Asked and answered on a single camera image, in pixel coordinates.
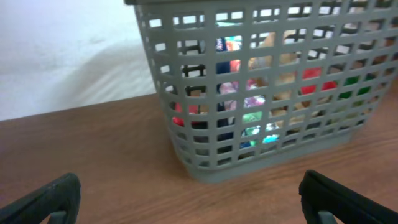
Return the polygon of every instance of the basket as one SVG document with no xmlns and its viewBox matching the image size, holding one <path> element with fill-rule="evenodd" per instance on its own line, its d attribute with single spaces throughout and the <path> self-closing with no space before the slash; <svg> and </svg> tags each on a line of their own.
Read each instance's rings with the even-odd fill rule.
<svg viewBox="0 0 398 224">
<path fill-rule="evenodd" d="M 126 3 L 175 152 L 202 182 L 348 142 L 398 70 L 398 1 Z"/>
</svg>

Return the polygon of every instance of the white wall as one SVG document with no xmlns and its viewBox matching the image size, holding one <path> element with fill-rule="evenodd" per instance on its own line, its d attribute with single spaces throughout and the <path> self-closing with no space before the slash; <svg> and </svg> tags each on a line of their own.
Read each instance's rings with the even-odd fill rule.
<svg viewBox="0 0 398 224">
<path fill-rule="evenodd" d="M 0 120 L 154 92 L 123 0 L 0 1 Z"/>
</svg>

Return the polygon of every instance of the basket base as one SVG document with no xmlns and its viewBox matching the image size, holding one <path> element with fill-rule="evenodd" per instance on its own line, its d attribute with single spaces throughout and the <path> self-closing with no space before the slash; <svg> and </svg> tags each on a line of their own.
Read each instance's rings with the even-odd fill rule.
<svg viewBox="0 0 398 224">
<path fill-rule="evenodd" d="M 264 167 L 272 166 L 279 164 L 281 162 L 285 162 L 289 159 L 294 159 L 299 156 L 304 156 L 306 154 L 310 154 L 316 151 L 320 151 L 323 149 L 332 148 L 341 144 L 345 144 L 349 142 L 351 139 L 352 133 L 344 133 L 339 136 L 334 136 L 326 139 L 322 139 L 321 141 L 308 143 L 303 146 L 300 146 L 297 149 L 289 150 L 280 154 L 276 154 L 270 157 L 265 157 L 263 159 L 254 160 L 251 162 L 247 162 L 240 166 L 230 167 L 218 171 L 203 171 L 197 170 L 193 168 L 187 167 L 190 175 L 199 180 L 200 182 L 204 182 L 207 184 L 215 184 L 218 182 L 222 182 L 224 180 L 232 179 L 233 177 L 237 177 L 243 174 L 247 174 L 249 172 L 253 172 Z"/>
</svg>

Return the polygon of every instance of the green object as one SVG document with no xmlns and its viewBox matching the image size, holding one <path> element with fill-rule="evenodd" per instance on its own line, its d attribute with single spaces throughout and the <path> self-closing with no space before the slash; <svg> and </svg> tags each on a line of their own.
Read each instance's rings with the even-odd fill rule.
<svg viewBox="0 0 398 224">
<path fill-rule="evenodd" d="M 251 127 L 251 128 L 246 128 L 244 130 L 244 136 L 251 136 L 251 135 L 254 135 L 254 134 L 258 134 L 258 133 L 260 133 L 260 128 L 261 127 L 259 125 L 255 126 L 255 127 Z M 272 131 L 272 130 L 275 130 L 277 128 L 278 128 L 278 126 L 276 124 L 273 124 L 273 123 L 272 124 L 267 124 L 266 131 Z M 268 135 L 268 136 L 266 136 L 264 138 L 262 143 L 267 144 L 267 143 L 276 141 L 276 140 L 278 140 L 278 137 L 279 137 L 278 134 Z M 249 144 L 250 144 L 250 146 L 257 146 L 257 140 L 251 140 L 251 141 L 249 141 Z"/>
<path fill-rule="evenodd" d="M 375 77 L 376 77 L 376 76 L 374 76 L 373 74 L 367 74 L 367 75 L 366 75 L 366 78 L 365 78 L 365 81 L 372 80 L 372 79 L 374 79 Z M 348 85 L 355 84 L 355 83 L 357 83 L 358 81 L 359 81 L 359 76 L 347 78 L 347 79 L 346 79 L 346 82 L 344 83 L 344 86 L 348 86 Z M 370 90 L 371 90 L 371 87 L 370 87 L 370 86 L 364 87 L 364 88 L 362 88 L 362 89 L 360 89 L 360 90 L 358 91 L 357 96 L 363 95 L 363 94 L 365 94 L 365 93 L 369 93 Z M 339 97 L 340 97 L 340 98 L 347 99 L 347 98 L 350 98 L 352 94 L 353 94 L 352 91 L 348 91 L 348 92 L 345 92 L 345 93 L 340 94 Z"/>
<path fill-rule="evenodd" d="M 254 121 L 260 121 L 262 117 L 262 112 L 254 112 L 254 113 L 248 113 L 244 114 L 242 116 L 242 121 L 244 124 L 254 122 Z"/>
</svg>

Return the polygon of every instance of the wooden table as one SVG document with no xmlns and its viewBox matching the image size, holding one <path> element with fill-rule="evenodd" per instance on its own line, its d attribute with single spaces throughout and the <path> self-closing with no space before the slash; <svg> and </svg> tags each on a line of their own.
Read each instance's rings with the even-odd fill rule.
<svg viewBox="0 0 398 224">
<path fill-rule="evenodd" d="M 0 207 L 66 172 L 78 223 L 305 223 L 307 169 L 398 210 L 398 82 L 351 143 L 217 185 L 177 160 L 156 95 L 0 123 Z"/>
</svg>

